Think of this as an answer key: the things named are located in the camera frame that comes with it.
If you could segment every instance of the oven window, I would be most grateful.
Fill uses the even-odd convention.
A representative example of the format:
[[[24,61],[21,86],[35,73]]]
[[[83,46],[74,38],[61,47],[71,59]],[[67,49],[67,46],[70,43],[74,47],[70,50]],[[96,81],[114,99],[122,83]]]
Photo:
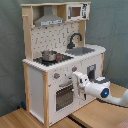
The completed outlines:
[[[73,85],[56,92],[56,111],[73,103]]]

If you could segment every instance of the backsplash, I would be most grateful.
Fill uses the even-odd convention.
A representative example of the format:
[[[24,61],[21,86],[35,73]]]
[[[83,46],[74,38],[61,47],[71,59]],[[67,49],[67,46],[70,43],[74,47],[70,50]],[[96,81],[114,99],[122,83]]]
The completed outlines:
[[[79,22],[58,24],[47,27],[35,27],[31,31],[33,58],[41,56],[44,50],[66,50],[73,33],[78,33]],[[78,36],[73,38],[73,43],[78,46]]]

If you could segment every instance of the sink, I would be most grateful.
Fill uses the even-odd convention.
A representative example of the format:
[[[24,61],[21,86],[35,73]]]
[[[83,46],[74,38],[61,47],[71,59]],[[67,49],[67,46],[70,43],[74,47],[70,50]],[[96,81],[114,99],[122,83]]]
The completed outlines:
[[[68,49],[68,50],[65,51],[65,53],[72,54],[72,55],[75,55],[75,56],[81,56],[81,55],[84,55],[84,54],[87,54],[87,53],[90,53],[90,52],[94,52],[94,51],[95,50],[91,49],[91,48],[77,47],[77,48],[73,48],[73,49]]]

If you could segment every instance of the knob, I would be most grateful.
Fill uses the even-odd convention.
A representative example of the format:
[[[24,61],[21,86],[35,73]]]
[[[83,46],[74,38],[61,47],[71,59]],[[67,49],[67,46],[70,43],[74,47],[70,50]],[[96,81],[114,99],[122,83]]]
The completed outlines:
[[[75,72],[77,70],[77,67],[73,67],[72,71]]]
[[[55,74],[54,74],[54,78],[55,78],[55,79],[58,79],[59,77],[60,77],[60,75],[59,75],[58,73],[55,73]]]

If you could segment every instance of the oven handle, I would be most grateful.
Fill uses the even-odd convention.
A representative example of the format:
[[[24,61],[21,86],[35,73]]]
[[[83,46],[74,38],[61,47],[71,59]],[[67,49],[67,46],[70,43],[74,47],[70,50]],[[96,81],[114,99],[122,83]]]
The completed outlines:
[[[59,87],[67,87],[67,86],[69,86],[70,84],[72,84],[72,80],[70,80],[70,81],[67,82],[66,84],[61,84],[61,85],[59,85]]]

